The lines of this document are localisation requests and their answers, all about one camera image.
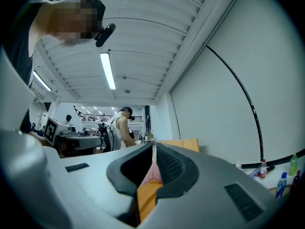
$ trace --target ceiling light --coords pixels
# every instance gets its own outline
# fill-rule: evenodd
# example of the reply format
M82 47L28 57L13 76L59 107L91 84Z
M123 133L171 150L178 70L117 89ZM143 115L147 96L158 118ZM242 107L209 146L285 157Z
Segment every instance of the ceiling light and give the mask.
M106 79L108 81L108 85L111 90L115 90L115 84L114 79L112 75L111 65L110 65L110 59L109 59L109 53L104 52L100 54L102 66L106 75Z
M40 83L50 92L52 91L51 88L49 88L49 86L40 78L40 76L37 74L36 71L33 71L34 76L37 78L38 81L40 81Z

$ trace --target green bottle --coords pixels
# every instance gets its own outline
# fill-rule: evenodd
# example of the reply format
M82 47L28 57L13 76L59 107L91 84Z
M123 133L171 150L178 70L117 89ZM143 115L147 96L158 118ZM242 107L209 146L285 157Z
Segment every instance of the green bottle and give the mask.
M293 176L296 173L297 170L297 156L296 153L292 156L290 160L290 169L289 169L289 175Z

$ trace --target headset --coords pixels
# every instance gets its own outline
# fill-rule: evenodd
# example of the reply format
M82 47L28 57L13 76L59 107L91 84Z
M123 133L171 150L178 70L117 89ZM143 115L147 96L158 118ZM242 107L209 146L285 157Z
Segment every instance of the headset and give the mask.
M96 40L95 45L98 48L102 47L104 43L107 41L107 39L114 32L115 28L116 28L115 24L109 24L106 28L101 27L98 34L94 37L94 39Z

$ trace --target white tank top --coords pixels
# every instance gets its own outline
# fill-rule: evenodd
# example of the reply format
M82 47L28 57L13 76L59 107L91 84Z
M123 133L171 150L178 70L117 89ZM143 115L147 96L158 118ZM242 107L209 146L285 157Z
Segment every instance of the white tank top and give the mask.
M121 142L121 148L126 148L126 144L124 143L124 141L122 140L122 136L121 136L121 132L120 130L116 127L116 120L120 117L123 117L123 115L121 115L120 113L115 114L109 121L109 125L112 126L112 130L113 130L113 134L116 135L120 142Z

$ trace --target black cable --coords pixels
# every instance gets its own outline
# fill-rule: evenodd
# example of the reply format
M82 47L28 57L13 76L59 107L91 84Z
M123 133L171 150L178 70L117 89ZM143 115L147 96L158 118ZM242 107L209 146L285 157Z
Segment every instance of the black cable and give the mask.
M256 128L257 128L257 132L258 132L258 138L259 138L259 146L260 146L260 153L261 153L261 161L264 159L264 147L263 147L263 137L262 137L262 131L261 131L261 127L259 125L259 121L258 121L258 117L255 111L255 108L253 106L253 103L251 101L251 98L248 94L248 92L246 91L244 85L242 84L242 82L239 80L239 78L237 77L237 75L235 74L235 72L232 70L232 68L218 55L218 53L216 53L212 48L210 48L207 44L203 43L203 45L205 45L212 53L214 53L220 60L221 62L223 62L225 64L225 66L228 68L228 70L232 73L232 75L234 76L234 78L236 79L236 81L238 82L238 84L240 85L240 87L242 88L244 94L246 95L246 98L249 102L249 105L251 107L254 119L255 119L255 123L256 123Z

